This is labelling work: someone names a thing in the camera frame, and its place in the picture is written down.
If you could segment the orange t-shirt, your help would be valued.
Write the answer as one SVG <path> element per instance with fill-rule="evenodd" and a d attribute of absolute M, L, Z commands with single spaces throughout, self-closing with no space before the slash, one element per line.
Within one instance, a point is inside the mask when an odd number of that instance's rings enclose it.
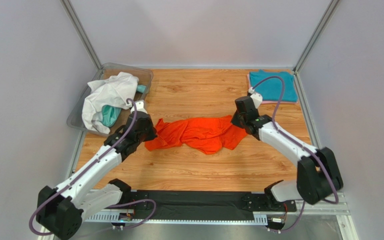
<path fill-rule="evenodd" d="M 187 145 L 206 155 L 222 148 L 234 150 L 248 135 L 231 123 L 232 116 L 196 117 L 173 122 L 162 118 L 155 125 L 157 137 L 145 142 L 148 151 L 169 149 Z"/>

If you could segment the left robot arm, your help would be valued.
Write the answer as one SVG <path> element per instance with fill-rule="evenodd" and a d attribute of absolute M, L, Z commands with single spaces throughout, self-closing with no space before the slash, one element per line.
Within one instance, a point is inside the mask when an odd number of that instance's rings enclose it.
<path fill-rule="evenodd" d="M 40 190 L 37 209 L 28 222 L 30 231 L 38 236 L 55 235 L 68 240 L 85 220 L 101 210 L 142 203 L 134 201 L 131 187 L 117 178 L 100 190 L 91 189 L 141 143 L 156 136 L 151 116 L 145 110 L 133 110 L 119 132 L 110 135 L 80 170 L 56 187 L 45 186 Z"/>

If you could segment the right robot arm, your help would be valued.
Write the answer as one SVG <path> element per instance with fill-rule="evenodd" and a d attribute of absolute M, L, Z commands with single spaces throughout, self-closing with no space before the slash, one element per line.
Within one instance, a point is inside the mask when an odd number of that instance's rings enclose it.
<path fill-rule="evenodd" d="M 344 183 L 334 152 L 328 147 L 317 148 L 299 140 L 283 129 L 273 116 L 259 114 L 261 102 L 258 93 L 237 98 L 231 123 L 272 146 L 297 169 L 295 180 L 273 183 L 265 188 L 265 194 L 277 202 L 303 200 L 311 205 L 333 195 L 337 203 L 338 191 Z"/>

